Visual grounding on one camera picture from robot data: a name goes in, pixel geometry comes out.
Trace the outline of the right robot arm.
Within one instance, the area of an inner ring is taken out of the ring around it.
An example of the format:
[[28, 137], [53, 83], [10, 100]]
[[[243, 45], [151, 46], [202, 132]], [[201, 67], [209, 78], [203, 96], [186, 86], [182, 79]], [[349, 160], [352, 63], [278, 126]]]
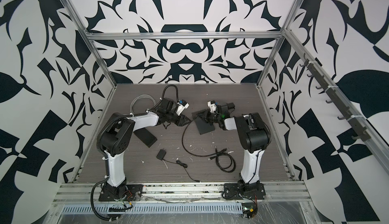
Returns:
[[215, 130], [218, 124], [223, 130], [236, 130], [244, 152], [240, 180], [236, 184], [224, 186], [222, 197], [225, 199], [254, 199], [265, 192], [260, 183], [259, 169], [262, 156], [271, 142], [271, 133], [258, 113], [232, 117], [233, 103], [224, 105], [212, 100], [207, 102], [208, 109], [198, 114], [198, 130], [206, 134]]

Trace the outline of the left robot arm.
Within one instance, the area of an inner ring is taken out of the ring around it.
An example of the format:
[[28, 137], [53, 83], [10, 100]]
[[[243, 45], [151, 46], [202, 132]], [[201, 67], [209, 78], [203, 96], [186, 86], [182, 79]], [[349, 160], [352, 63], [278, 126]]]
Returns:
[[127, 192], [127, 179], [124, 173], [124, 154], [134, 134], [141, 135], [145, 144], [153, 144], [156, 138], [147, 128], [171, 124], [178, 127], [189, 124], [190, 119], [182, 112], [189, 104], [185, 100], [175, 100], [161, 96], [160, 101], [141, 114], [114, 113], [103, 126], [96, 140], [97, 150], [105, 162], [104, 180], [96, 183], [92, 190], [101, 186], [101, 195], [114, 201], [122, 201]]

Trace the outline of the black network switch box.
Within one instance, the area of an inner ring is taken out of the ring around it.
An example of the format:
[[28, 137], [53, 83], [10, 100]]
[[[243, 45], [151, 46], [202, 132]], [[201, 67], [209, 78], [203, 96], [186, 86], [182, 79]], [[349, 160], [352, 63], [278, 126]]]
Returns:
[[200, 135], [210, 133], [215, 130], [214, 123], [210, 120], [209, 109], [193, 112], [192, 117]]

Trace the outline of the black wall power adapter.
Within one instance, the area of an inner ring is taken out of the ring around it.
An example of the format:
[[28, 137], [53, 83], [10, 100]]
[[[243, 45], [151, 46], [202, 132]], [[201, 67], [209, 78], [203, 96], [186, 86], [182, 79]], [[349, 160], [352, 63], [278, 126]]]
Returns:
[[227, 108], [228, 108], [228, 110], [234, 110], [235, 104], [233, 102], [227, 103]]

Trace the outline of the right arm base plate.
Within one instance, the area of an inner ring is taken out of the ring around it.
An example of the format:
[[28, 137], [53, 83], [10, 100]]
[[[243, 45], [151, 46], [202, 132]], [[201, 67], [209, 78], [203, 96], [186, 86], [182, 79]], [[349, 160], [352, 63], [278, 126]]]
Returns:
[[222, 198], [227, 200], [264, 200], [266, 192], [264, 185], [260, 182], [250, 183], [248, 185], [241, 183], [225, 183], [221, 194]]

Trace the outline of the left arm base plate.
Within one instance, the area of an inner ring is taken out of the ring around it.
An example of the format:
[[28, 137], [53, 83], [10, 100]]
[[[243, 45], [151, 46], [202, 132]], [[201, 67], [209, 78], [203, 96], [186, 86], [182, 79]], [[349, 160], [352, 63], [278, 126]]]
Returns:
[[113, 187], [108, 183], [104, 183], [98, 201], [134, 201], [136, 198], [142, 196], [143, 185], [120, 185]]

